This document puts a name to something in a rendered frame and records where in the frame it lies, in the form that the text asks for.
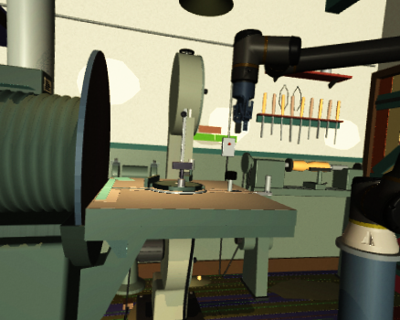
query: white switch box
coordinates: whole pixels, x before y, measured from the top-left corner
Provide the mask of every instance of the white switch box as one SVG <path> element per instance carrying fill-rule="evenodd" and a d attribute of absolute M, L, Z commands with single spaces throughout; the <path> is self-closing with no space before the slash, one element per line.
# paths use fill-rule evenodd
<path fill-rule="evenodd" d="M 222 139 L 222 156 L 234 156 L 236 151 L 236 139 L 223 138 Z"/>

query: ribbed cylinder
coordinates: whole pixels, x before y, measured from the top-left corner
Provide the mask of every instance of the ribbed cylinder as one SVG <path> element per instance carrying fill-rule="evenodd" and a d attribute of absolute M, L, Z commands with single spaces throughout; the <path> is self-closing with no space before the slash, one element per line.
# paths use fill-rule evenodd
<path fill-rule="evenodd" d="M 0 91 L 0 212 L 74 210 L 79 102 Z"/>

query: chisel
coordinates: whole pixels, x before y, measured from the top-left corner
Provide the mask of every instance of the chisel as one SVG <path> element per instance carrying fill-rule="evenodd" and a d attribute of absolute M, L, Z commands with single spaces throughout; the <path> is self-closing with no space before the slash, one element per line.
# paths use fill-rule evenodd
<path fill-rule="evenodd" d="M 339 112 L 341 111 L 341 102 L 337 101 L 336 108 L 336 120 L 339 120 Z M 334 144 L 336 144 L 336 134 L 337 134 L 337 126 L 339 123 L 336 123 L 336 128 L 334 129 Z"/>
<path fill-rule="evenodd" d="M 330 125 L 330 114 L 332 113 L 332 100 L 329 101 L 329 108 L 327 109 L 327 128 L 326 128 L 326 138 L 329 134 L 329 125 Z"/>
<path fill-rule="evenodd" d="M 320 125 L 321 125 L 321 112 L 322 112 L 322 99 L 320 99 L 320 106 L 318 110 L 318 127 L 317 127 L 317 139 L 320 137 Z"/>
<path fill-rule="evenodd" d="M 310 104 L 310 128 L 308 129 L 308 140 L 310 140 L 311 118 L 312 118 L 312 111 L 313 110 L 314 110 L 314 98 L 311 98 L 311 104 Z"/>
<path fill-rule="evenodd" d="M 283 116 L 284 116 L 284 94 L 281 96 L 281 138 L 280 140 L 283 141 Z"/>
<path fill-rule="evenodd" d="M 294 115 L 295 115 L 295 96 L 291 96 L 289 142 L 291 142 L 291 128 L 293 127 L 293 116 L 294 116 Z"/>
<path fill-rule="evenodd" d="M 264 122 L 265 122 L 265 110 L 267 109 L 267 93 L 264 93 L 264 99 L 262 100 L 262 125 L 260 127 L 260 137 L 264 134 Z"/>
<path fill-rule="evenodd" d="M 274 114 L 276 114 L 276 98 L 277 94 L 274 93 L 272 96 L 272 120 L 271 120 L 271 134 L 274 131 Z"/>
<path fill-rule="evenodd" d="M 302 117 L 303 117 L 304 106 L 305 106 L 305 97 L 302 98 L 302 105 L 300 106 L 300 126 L 299 126 L 298 144 L 300 143 L 300 132 L 302 131 Z"/>

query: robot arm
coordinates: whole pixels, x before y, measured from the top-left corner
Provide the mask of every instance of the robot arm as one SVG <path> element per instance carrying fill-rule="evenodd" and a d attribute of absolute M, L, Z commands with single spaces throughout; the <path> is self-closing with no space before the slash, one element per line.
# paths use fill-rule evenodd
<path fill-rule="evenodd" d="M 335 69 L 371 63 L 400 61 L 400 37 L 360 41 L 334 46 L 305 48 L 300 52 L 299 37 L 264 37 L 258 30 L 236 34 L 233 54 L 233 98 L 236 133 L 247 130 L 252 118 L 258 67 L 265 65 L 277 80 L 285 74 Z M 382 179 L 368 176 L 353 180 L 351 213 L 359 212 L 365 222 L 379 224 L 400 233 L 400 154 L 394 170 Z"/>

